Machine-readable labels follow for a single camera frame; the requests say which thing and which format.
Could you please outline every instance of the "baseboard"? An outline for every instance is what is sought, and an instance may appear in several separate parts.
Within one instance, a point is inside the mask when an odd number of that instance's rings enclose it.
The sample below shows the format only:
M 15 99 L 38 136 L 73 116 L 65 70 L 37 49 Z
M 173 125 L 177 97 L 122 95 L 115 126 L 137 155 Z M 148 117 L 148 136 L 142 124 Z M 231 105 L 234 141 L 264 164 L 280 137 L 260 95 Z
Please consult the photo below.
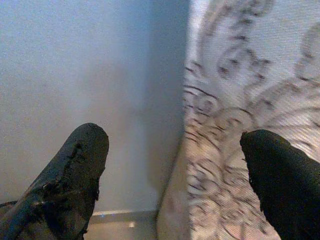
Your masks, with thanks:
M 94 212 L 90 218 L 89 224 L 103 224 L 109 222 L 133 222 L 154 220 L 157 216 L 156 210 L 143 210 L 143 211 L 97 211 Z

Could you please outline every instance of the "patterned fabric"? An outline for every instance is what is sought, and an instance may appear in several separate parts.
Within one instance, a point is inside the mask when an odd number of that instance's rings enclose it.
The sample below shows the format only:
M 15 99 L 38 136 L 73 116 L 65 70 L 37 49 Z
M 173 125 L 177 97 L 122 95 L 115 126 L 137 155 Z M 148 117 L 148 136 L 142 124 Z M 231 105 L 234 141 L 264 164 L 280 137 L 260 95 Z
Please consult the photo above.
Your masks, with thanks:
M 184 86 L 191 239 L 280 239 L 260 212 L 239 140 L 266 129 L 320 160 L 319 13 L 313 0 L 191 2 Z

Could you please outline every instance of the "gray wall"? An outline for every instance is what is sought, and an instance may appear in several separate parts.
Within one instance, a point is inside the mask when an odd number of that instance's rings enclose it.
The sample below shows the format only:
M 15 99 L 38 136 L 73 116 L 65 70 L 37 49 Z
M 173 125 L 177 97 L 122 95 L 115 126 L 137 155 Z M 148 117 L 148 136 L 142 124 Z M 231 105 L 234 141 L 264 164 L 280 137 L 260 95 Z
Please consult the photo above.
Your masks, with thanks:
M 0 203 L 77 126 L 109 135 L 96 211 L 154 210 L 183 130 L 188 1 L 3 1 Z

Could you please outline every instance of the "floor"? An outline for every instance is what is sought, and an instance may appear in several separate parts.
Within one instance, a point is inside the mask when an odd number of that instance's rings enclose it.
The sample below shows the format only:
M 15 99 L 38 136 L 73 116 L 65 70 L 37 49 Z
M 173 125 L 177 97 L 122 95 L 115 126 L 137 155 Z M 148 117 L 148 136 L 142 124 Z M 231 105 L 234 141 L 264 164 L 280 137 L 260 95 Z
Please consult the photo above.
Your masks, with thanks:
M 153 220 L 90 224 L 85 240 L 156 240 Z

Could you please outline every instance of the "white curtain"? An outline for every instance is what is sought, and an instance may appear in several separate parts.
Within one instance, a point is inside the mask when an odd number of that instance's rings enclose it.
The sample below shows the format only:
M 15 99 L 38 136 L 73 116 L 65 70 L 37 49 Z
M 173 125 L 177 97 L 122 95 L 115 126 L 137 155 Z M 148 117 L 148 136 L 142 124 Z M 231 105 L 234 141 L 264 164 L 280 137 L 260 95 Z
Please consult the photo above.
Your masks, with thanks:
M 187 232 L 192 240 L 279 240 L 260 212 L 239 140 L 267 129 L 320 159 L 320 2 L 191 1 L 185 72 L 185 149 L 159 239 L 185 240 Z M 181 234 L 162 235 L 163 223 Z

